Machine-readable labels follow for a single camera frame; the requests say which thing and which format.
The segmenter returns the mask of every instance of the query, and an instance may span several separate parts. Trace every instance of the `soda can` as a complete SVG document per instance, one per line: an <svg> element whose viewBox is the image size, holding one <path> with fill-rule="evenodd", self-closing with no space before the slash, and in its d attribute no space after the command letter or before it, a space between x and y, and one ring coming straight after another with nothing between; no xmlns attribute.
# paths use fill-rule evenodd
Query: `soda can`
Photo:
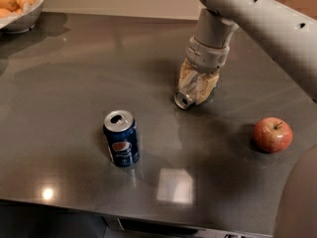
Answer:
<svg viewBox="0 0 317 238"><path fill-rule="evenodd" d="M109 113L103 124L110 157L117 167L128 167L140 157L137 123L132 114L125 110Z"/></svg>

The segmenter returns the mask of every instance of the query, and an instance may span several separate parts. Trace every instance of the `can lid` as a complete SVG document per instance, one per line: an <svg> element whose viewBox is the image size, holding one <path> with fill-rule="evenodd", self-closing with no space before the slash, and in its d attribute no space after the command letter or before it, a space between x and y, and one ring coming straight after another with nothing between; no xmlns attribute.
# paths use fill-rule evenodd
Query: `can lid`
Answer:
<svg viewBox="0 0 317 238"><path fill-rule="evenodd" d="M116 110L108 114L104 120L104 126L112 132L123 132L133 124L133 116L126 110Z"/></svg>

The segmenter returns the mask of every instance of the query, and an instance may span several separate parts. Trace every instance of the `dark floor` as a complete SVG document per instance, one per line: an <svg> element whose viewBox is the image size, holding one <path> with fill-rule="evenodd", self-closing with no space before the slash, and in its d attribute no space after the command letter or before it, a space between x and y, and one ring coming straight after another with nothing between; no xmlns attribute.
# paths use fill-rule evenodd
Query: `dark floor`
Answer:
<svg viewBox="0 0 317 238"><path fill-rule="evenodd" d="M0 200L0 238L162 238L111 231L104 218L67 209Z"/></svg>

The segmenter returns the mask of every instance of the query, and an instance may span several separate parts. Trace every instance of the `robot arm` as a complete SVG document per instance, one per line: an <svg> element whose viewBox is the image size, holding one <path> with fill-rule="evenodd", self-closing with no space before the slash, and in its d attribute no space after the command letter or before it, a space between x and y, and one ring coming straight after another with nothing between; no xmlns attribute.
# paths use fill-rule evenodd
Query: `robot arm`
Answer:
<svg viewBox="0 0 317 238"><path fill-rule="evenodd" d="M238 25L317 101L317 21L274 0L200 1L206 9L186 50L175 94L179 107L186 109L208 98ZM184 73L184 68L196 73Z"/></svg>

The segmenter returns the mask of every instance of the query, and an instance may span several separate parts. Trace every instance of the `table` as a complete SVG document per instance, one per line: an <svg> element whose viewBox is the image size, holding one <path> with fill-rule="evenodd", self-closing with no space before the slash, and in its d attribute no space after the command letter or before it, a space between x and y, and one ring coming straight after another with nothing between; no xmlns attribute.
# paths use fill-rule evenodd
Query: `table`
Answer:
<svg viewBox="0 0 317 238"><path fill-rule="evenodd" d="M214 100L173 101L195 21L43 13L1 33L0 199L127 219L271 235L284 183L316 144L316 105L239 30ZM111 163L113 110L137 123L140 160ZM277 116L291 146L261 153L255 123Z"/></svg>

